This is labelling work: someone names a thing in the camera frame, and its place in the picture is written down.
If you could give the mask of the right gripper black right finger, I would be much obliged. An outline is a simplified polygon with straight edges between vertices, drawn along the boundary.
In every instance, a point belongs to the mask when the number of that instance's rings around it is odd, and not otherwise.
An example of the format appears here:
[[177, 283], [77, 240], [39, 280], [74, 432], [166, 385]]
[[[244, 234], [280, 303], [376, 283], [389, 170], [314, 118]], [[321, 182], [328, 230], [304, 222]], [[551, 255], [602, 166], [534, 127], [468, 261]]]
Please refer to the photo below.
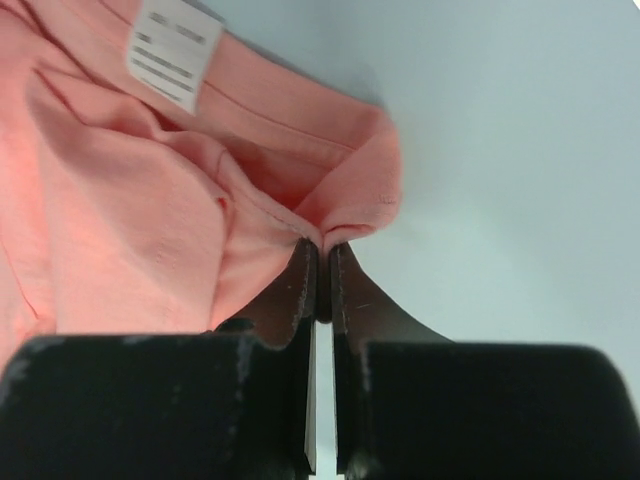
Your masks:
[[342, 244], [328, 258], [337, 469], [347, 479], [635, 479], [619, 371], [581, 345], [455, 342]]

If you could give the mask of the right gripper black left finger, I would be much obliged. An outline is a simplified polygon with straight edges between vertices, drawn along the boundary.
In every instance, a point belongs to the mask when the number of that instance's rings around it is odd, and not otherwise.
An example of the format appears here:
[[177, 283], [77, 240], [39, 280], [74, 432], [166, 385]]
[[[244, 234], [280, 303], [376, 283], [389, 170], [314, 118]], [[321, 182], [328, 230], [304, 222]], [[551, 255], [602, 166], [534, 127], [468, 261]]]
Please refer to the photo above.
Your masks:
[[1, 378], [2, 477], [310, 477], [318, 273], [302, 240], [215, 330], [29, 340]]

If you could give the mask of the salmon pink t shirt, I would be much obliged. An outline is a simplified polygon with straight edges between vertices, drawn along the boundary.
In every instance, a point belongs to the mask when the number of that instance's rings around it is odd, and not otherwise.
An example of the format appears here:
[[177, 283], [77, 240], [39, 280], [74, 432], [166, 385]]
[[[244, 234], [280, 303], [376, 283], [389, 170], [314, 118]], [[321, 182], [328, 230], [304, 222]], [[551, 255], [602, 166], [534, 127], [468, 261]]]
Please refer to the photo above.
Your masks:
[[401, 177], [383, 109], [200, 1], [5, 1], [1, 358], [40, 335], [213, 329], [300, 239], [388, 225]]

